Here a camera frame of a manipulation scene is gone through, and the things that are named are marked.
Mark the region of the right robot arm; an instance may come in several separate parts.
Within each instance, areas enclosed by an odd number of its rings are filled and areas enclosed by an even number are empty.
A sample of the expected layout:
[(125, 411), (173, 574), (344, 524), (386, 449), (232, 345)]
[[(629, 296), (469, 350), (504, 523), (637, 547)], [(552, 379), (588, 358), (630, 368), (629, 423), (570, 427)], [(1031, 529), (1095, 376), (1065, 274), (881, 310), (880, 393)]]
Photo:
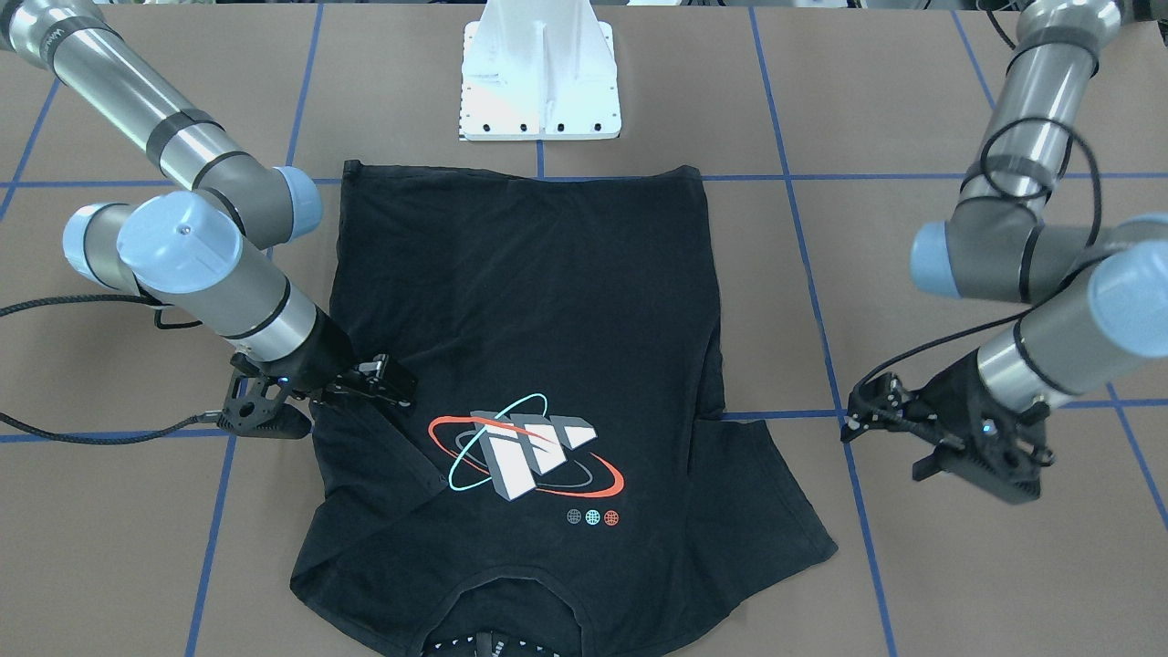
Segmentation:
[(320, 224), (322, 200), (305, 172), (243, 150), (92, 1), (5, 1), (4, 50), (79, 94), (176, 186), (145, 203), (76, 210), (62, 238), (75, 270), (186, 311), (231, 345), (234, 369), (256, 386), (412, 404), (416, 378), (387, 355), (360, 355), (266, 256)]

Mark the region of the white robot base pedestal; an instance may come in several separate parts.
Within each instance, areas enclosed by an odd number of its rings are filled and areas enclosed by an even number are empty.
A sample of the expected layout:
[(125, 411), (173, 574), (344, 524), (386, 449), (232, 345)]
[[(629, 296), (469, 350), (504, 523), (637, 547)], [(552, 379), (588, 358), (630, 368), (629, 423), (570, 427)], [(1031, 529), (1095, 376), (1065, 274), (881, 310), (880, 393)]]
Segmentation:
[(589, 1), (488, 1), (464, 27), (463, 141), (621, 134), (612, 26)]

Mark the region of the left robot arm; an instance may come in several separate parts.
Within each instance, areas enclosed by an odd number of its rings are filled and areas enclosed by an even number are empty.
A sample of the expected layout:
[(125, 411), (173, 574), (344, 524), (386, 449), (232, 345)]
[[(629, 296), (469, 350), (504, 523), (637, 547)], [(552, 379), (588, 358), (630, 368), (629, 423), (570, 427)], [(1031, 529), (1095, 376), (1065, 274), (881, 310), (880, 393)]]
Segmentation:
[(952, 216), (919, 230), (922, 291), (1026, 304), (981, 348), (911, 392), (902, 419), (934, 444), (912, 477), (958, 475), (1009, 504), (1040, 497), (1047, 417), (1085, 392), (1164, 359), (1164, 215), (1111, 229), (1043, 219), (1065, 174), (1075, 119), (1122, 26), (1163, 1), (1033, 1), (1004, 87)]

